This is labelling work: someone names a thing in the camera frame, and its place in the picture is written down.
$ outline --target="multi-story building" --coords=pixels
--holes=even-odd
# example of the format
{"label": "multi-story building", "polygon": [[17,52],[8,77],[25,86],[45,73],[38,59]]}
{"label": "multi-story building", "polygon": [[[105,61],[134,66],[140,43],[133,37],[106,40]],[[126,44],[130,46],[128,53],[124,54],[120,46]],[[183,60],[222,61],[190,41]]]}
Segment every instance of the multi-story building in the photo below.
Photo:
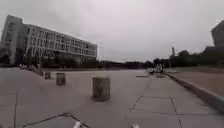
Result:
{"label": "multi-story building", "polygon": [[54,59],[61,54],[77,62],[96,59],[97,45],[42,27],[23,24],[21,18],[8,16],[1,38],[1,53],[9,56],[10,64],[31,57]]}
{"label": "multi-story building", "polygon": [[211,31],[214,45],[217,48],[224,48],[224,21],[220,22]]}

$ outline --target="road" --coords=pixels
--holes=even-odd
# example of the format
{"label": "road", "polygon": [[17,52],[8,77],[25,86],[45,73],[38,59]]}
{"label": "road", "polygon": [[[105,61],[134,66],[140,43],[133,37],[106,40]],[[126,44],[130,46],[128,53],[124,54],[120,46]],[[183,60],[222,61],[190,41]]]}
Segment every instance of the road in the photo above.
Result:
{"label": "road", "polygon": [[[0,69],[0,124],[38,122],[67,112],[91,128],[223,128],[224,117],[169,78],[141,77],[144,70],[67,72],[66,86],[17,68]],[[91,100],[93,76],[109,76],[111,100]],[[26,128],[72,128],[57,117]]]}

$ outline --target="paved ground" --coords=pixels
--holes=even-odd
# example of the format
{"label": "paved ground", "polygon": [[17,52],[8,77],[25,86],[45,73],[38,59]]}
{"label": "paved ground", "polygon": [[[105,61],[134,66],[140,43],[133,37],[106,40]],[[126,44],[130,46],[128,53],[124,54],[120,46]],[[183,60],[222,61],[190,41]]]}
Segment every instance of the paved ground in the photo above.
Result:
{"label": "paved ground", "polygon": [[[223,128],[224,117],[169,78],[142,70],[66,73],[67,86],[55,85],[19,69],[0,69],[0,124],[17,127],[69,112],[92,128]],[[92,76],[110,76],[111,100],[91,100]],[[72,128],[58,117],[27,128]]]}

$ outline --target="bollard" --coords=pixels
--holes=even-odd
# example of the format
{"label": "bollard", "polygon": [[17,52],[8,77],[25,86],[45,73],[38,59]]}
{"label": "bollard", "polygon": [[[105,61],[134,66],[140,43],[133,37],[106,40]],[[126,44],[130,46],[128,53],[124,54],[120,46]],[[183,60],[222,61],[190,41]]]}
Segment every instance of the bollard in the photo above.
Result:
{"label": "bollard", "polygon": [[65,73],[56,73],[57,85],[65,85]]}
{"label": "bollard", "polygon": [[92,78],[93,99],[96,101],[107,101],[110,99],[110,78]]}
{"label": "bollard", "polygon": [[51,72],[45,72],[45,79],[51,79]]}

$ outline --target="cloud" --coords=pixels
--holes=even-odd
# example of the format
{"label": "cloud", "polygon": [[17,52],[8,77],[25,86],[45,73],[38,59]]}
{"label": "cloud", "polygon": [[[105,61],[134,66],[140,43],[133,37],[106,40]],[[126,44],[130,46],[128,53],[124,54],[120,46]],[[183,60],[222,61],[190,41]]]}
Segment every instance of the cloud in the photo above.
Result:
{"label": "cloud", "polygon": [[2,0],[7,14],[98,45],[99,59],[152,60],[171,47],[199,52],[212,45],[210,30],[223,20],[216,0]]}

